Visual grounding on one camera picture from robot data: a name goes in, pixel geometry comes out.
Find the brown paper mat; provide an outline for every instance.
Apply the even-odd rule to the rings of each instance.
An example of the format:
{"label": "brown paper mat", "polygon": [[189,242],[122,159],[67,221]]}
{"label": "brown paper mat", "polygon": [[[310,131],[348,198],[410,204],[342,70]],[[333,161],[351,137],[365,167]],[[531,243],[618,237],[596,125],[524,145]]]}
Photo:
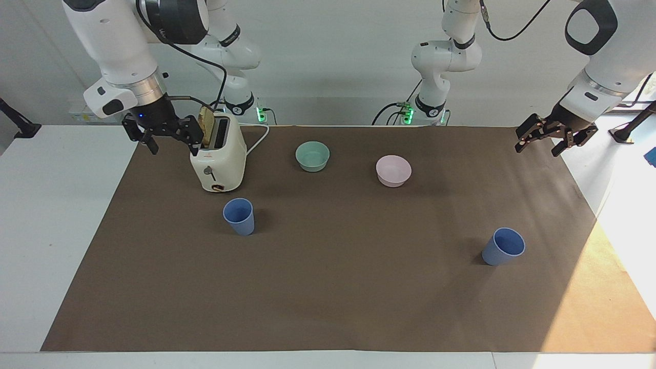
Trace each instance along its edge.
{"label": "brown paper mat", "polygon": [[[295,162],[308,140],[331,149],[322,172]],[[517,155],[512,129],[273,127],[229,194],[201,189],[184,145],[159,144],[135,152],[44,351],[655,348],[548,141]],[[386,154],[412,164],[405,186],[377,181]],[[235,197],[256,207],[250,237],[222,220]],[[498,227],[527,251],[482,265]]]}

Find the cup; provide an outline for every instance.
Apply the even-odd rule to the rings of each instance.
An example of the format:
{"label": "cup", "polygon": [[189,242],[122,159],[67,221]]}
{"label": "cup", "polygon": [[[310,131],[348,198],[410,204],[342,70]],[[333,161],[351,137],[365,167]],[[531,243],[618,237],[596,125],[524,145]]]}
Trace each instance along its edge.
{"label": "cup", "polygon": [[517,231],[510,228],[499,228],[483,250],[483,260],[496,267],[520,256],[524,250],[526,250],[526,244]]}
{"label": "cup", "polygon": [[248,236],[255,230],[253,205],[245,198],[230,200],[223,207],[223,219],[241,236]]}
{"label": "cup", "polygon": [[328,159],[330,150],[318,141],[308,141],[296,149],[296,161],[305,171],[316,172],[322,170]]}

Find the blue cup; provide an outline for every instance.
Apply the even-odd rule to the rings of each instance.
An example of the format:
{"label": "blue cup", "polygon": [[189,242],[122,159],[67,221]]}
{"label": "blue cup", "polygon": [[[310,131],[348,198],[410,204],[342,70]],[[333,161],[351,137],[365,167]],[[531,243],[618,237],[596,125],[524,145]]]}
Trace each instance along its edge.
{"label": "blue cup", "polygon": [[253,205],[245,198],[230,200],[223,207],[223,219],[241,236],[248,236],[255,230]]}
{"label": "blue cup", "polygon": [[524,250],[526,244],[519,233],[510,228],[499,228],[483,250],[483,260],[496,267],[523,254]]}

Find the green light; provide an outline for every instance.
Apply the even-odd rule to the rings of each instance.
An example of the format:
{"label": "green light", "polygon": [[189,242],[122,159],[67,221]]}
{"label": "green light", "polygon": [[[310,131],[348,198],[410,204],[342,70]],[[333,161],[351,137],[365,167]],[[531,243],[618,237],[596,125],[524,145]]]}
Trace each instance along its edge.
{"label": "green light", "polygon": [[444,113],[442,113],[442,118],[440,119],[440,125],[449,125],[449,119],[451,119],[451,111],[449,109],[444,110]]}
{"label": "green light", "polygon": [[405,117],[403,118],[403,122],[405,124],[412,124],[412,117],[415,115],[415,109],[408,108],[408,111],[405,113]]}
{"label": "green light", "polygon": [[260,123],[266,121],[266,114],[260,109],[259,107],[255,108],[257,110],[257,120],[260,121]]}

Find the bowl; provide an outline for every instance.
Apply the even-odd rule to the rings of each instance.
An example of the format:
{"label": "bowl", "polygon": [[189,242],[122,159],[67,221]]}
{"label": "bowl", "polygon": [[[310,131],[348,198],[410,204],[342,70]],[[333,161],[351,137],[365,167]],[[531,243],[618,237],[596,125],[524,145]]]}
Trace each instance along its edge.
{"label": "bowl", "polygon": [[317,172],[322,170],[328,159],[330,150],[328,146],[318,141],[308,141],[296,149],[296,161],[305,171]]}
{"label": "bowl", "polygon": [[387,155],[376,163],[376,173],[380,183],[387,187],[399,187],[412,175],[412,167],[400,156]]}

